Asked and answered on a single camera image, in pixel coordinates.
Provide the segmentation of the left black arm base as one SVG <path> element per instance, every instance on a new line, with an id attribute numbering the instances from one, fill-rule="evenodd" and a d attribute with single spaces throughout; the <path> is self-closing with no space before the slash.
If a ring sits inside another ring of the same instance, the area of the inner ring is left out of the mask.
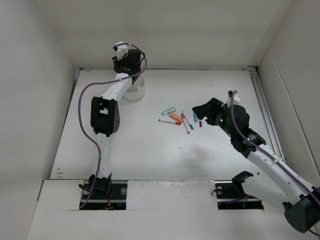
<path id="1" fill-rule="evenodd" d="M 128 182 L 111 177 L 95 179 L 78 185 L 81 189 L 80 210 L 120 211 L 127 208 Z"/>

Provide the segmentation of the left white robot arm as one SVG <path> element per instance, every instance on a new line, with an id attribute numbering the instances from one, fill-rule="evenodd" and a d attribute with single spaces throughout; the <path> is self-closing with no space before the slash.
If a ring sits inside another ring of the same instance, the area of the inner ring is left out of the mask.
<path id="1" fill-rule="evenodd" d="M 143 57 L 145 54 L 138 49 L 129 49 L 122 58 L 113 57 L 115 82 L 101 96 L 91 100 L 90 125 L 98 146 L 98 160 L 88 180 L 88 188 L 103 199 L 112 191 L 111 146 L 113 136 L 120 128 L 119 101 L 137 80 Z"/>

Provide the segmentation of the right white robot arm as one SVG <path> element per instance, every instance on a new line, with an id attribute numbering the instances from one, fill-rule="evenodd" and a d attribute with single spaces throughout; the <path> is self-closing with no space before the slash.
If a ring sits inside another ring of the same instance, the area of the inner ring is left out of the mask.
<path id="1" fill-rule="evenodd" d="M 311 232 L 320 222 L 320 189 L 298 176 L 250 128 L 246 109 L 230 97 L 227 103 L 212 98 L 192 111 L 199 120 L 220 127 L 233 148 L 259 168 L 257 173 L 245 170 L 232 178 L 230 204 L 257 198 L 279 210 L 296 231 Z"/>

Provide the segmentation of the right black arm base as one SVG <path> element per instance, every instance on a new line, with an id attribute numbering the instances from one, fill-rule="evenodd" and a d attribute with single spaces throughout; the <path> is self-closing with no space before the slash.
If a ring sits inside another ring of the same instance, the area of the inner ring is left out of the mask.
<path id="1" fill-rule="evenodd" d="M 258 198 L 244 192 L 242 184 L 254 175 L 242 171 L 231 180 L 215 180 L 214 190 L 211 192 L 216 197 L 219 210 L 264 210 L 264 205 Z"/>

